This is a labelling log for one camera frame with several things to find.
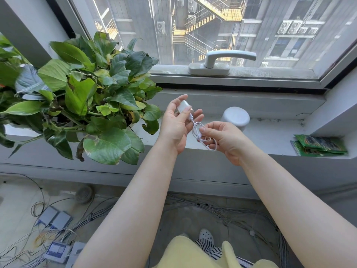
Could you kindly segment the person's right hand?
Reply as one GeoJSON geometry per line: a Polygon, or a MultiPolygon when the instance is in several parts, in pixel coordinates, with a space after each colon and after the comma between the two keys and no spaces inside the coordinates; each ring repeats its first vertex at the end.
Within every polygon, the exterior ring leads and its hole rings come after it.
{"type": "Polygon", "coordinates": [[[205,127],[216,130],[215,136],[202,136],[211,138],[211,141],[206,143],[209,149],[223,153],[233,165],[244,166],[244,158],[252,147],[252,141],[229,122],[212,121],[205,127]]]}

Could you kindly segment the person's left hand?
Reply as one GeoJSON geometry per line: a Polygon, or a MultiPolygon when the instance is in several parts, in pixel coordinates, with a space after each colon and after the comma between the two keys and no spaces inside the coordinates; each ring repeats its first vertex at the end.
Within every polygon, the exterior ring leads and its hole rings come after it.
{"type": "Polygon", "coordinates": [[[172,100],[163,115],[157,143],[164,143],[165,146],[173,147],[177,154],[184,151],[187,134],[192,131],[194,122],[201,122],[204,118],[203,110],[194,112],[194,120],[180,122],[180,114],[176,113],[176,108],[182,100],[187,100],[188,94],[179,96],[172,100]]]}

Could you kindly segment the white charger adapter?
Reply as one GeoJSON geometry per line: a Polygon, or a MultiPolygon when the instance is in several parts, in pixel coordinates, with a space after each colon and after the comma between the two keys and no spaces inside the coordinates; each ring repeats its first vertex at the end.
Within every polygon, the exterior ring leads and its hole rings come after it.
{"type": "Polygon", "coordinates": [[[190,107],[190,115],[187,118],[187,120],[193,121],[194,120],[194,117],[193,117],[194,110],[192,109],[192,107],[189,105],[189,103],[186,100],[182,100],[181,103],[179,104],[179,106],[177,106],[176,109],[177,109],[177,112],[179,114],[181,114],[187,107],[190,107]]]}

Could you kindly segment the person's right forearm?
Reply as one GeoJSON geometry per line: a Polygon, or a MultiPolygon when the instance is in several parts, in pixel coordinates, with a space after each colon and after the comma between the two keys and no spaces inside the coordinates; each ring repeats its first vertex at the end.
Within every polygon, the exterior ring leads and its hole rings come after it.
{"type": "Polygon", "coordinates": [[[251,142],[237,154],[304,268],[357,268],[357,228],[251,142]]]}

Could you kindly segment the white round container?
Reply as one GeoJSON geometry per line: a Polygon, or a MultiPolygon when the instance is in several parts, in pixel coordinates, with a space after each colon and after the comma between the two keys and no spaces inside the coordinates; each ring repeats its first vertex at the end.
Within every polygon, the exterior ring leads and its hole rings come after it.
{"type": "Polygon", "coordinates": [[[227,108],[223,112],[221,121],[229,122],[236,126],[239,130],[244,131],[250,122],[250,116],[246,110],[233,106],[227,108]]]}

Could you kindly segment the green printed packet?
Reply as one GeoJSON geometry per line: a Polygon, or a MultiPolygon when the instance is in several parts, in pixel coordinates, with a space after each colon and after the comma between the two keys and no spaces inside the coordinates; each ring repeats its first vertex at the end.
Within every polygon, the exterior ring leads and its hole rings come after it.
{"type": "Polygon", "coordinates": [[[325,150],[333,153],[348,153],[344,141],[337,137],[321,137],[303,134],[295,134],[294,137],[304,148],[325,150]]]}
{"type": "Polygon", "coordinates": [[[347,155],[347,153],[333,153],[325,150],[304,148],[302,144],[297,140],[291,140],[290,143],[296,151],[298,156],[301,157],[336,157],[347,155]]]}

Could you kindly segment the green leafy potted plant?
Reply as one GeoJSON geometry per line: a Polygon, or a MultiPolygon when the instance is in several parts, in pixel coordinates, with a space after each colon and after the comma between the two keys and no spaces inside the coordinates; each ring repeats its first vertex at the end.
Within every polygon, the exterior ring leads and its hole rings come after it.
{"type": "Polygon", "coordinates": [[[101,164],[137,165],[145,148],[131,126],[143,121],[144,131],[158,131],[161,111],[147,101],[162,88],[149,73],[158,59],[134,51],[136,41],[119,50],[97,31],[93,40],[76,35],[50,42],[59,58],[40,68],[25,65],[15,89],[0,86],[0,145],[13,155],[44,139],[73,160],[70,143],[78,143],[75,157],[82,162],[85,152],[101,164]]]}

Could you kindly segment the white perforated shoe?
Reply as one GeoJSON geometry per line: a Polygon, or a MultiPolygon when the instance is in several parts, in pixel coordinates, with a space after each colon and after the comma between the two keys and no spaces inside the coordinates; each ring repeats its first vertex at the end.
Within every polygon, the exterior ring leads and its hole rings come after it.
{"type": "Polygon", "coordinates": [[[215,245],[213,235],[207,229],[200,230],[198,241],[208,243],[210,247],[214,247],[215,245]]]}

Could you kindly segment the black white striped trousers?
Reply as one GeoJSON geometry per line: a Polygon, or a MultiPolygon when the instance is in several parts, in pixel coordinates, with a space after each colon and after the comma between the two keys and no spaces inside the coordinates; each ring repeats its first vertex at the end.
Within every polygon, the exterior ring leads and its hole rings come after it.
{"type": "MultiPolygon", "coordinates": [[[[197,239],[194,241],[194,243],[196,243],[208,256],[210,256],[214,260],[219,260],[221,258],[221,247],[216,247],[214,243],[212,243],[212,241],[206,239],[197,239]]],[[[250,268],[253,266],[253,263],[248,260],[245,260],[238,256],[236,256],[236,258],[243,268],[250,268]]]]}

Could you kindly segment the yellow garment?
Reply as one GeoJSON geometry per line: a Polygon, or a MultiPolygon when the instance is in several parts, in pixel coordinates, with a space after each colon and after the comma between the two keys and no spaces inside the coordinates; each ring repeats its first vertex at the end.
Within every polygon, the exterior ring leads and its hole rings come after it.
{"type": "Polygon", "coordinates": [[[210,257],[189,238],[179,235],[168,244],[162,258],[152,268],[244,268],[228,241],[221,246],[221,257],[210,257]]]}

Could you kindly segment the grey network box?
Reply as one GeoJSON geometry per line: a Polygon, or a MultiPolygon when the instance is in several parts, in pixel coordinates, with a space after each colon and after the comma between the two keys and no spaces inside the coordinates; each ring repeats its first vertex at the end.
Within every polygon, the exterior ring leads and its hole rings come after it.
{"type": "Polygon", "coordinates": [[[69,215],[65,211],[60,211],[53,222],[51,223],[51,229],[63,230],[66,229],[67,226],[72,221],[73,217],[69,215]]]}
{"type": "Polygon", "coordinates": [[[56,216],[59,214],[59,212],[60,211],[58,211],[56,208],[52,206],[48,206],[38,217],[35,226],[38,226],[40,224],[45,227],[50,226],[54,221],[54,219],[56,218],[56,216]]]}

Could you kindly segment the white plastic box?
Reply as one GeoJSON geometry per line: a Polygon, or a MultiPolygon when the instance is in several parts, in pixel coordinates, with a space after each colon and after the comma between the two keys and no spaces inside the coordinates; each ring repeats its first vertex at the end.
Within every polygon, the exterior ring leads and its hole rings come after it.
{"type": "Polygon", "coordinates": [[[83,242],[74,242],[74,245],[69,254],[65,268],[73,268],[75,261],[77,260],[79,254],[82,252],[85,245],[86,243],[83,242]]]}

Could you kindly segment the green plant with large leaves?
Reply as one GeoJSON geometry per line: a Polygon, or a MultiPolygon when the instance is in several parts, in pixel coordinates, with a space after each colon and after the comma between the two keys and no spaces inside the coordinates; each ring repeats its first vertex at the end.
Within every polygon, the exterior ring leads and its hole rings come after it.
{"type": "Polygon", "coordinates": [[[15,81],[29,61],[0,32],[0,86],[15,89],[15,81]]]}

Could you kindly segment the white device with blue screen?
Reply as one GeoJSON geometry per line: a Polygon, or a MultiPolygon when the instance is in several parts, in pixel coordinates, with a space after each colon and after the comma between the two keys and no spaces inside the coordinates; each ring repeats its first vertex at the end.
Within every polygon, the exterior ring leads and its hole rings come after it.
{"type": "Polygon", "coordinates": [[[47,248],[44,259],[64,264],[67,261],[71,246],[62,242],[52,242],[47,248]]]}

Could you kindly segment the grey window frame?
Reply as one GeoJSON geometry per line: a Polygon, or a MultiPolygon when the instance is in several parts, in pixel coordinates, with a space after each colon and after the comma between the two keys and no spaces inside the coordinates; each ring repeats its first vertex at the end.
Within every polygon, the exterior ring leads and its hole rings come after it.
{"type": "Polygon", "coordinates": [[[190,64],[174,64],[173,0],[45,1],[71,39],[101,31],[119,50],[137,39],[134,50],[158,59],[149,73],[165,85],[323,94],[357,69],[357,0],[246,0],[233,50],[257,58],[218,58],[228,76],[189,75],[190,64]]]}

